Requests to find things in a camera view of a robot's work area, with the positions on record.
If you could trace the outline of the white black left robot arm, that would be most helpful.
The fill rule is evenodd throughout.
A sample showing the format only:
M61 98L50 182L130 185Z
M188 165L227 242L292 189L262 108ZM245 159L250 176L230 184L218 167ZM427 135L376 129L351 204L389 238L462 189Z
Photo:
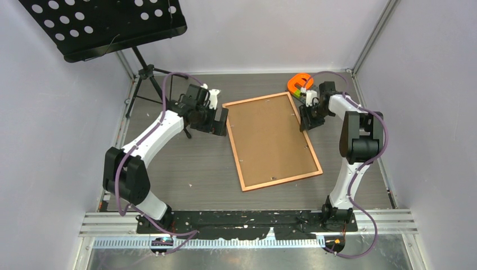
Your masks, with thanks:
M215 118L220 90L189 85L178 100L171 100L158 118L136 139L122 148L111 147L105 154L103 189L125 200L143 214L160 233L171 233L171 207L152 191L147 168L159 151L177 134L190 127L216 136L226 135L228 109Z

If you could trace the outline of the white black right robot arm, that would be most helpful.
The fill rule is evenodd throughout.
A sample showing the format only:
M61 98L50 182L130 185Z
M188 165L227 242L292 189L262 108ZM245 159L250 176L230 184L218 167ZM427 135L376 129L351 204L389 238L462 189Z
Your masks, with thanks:
M347 93L338 92L334 82L323 82L317 90L303 87L299 97L304 99L299 107L301 132L323 125L327 116L337 116L342 121L339 139L342 165L317 223L325 231L344 229L353 222L355 196L363 175L384 149L383 116L366 110Z

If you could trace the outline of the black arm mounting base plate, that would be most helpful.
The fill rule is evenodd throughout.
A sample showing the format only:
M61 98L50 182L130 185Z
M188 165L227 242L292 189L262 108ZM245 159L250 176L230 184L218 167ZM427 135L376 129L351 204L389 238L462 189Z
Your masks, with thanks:
M313 239L315 233L356 232L354 218L348 224L324 220L319 210L211 210L167 212L161 220L136 216L137 233L158 233L161 228L180 239L197 231L199 240L262 240L270 232L279 240Z

